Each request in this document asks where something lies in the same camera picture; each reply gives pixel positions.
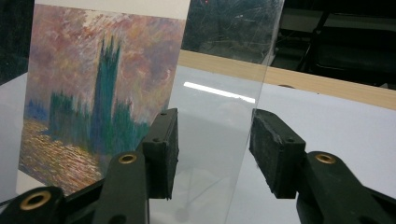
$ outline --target brass screw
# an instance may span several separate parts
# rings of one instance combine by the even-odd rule
[[[50,192],[47,190],[42,190],[34,194],[29,195],[25,198],[20,205],[21,210],[29,211],[33,210],[41,205],[45,204],[50,200]]]
[[[137,160],[137,156],[133,154],[126,154],[119,158],[119,162],[122,164],[132,163]]]
[[[315,156],[318,161],[321,161],[326,164],[333,164],[335,163],[335,158],[333,156],[327,155],[327,154],[318,154]]]

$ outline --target impressionist painting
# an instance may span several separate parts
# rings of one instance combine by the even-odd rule
[[[35,5],[20,170],[65,194],[167,107],[185,21]]]

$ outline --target glass pane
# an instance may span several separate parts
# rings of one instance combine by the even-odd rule
[[[190,51],[180,54],[169,105],[179,118],[174,197],[150,201],[152,223],[225,222],[282,6],[191,1],[182,45]]]

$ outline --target wooden table edge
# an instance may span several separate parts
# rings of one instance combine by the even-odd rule
[[[178,65],[396,110],[396,91],[182,50]]]

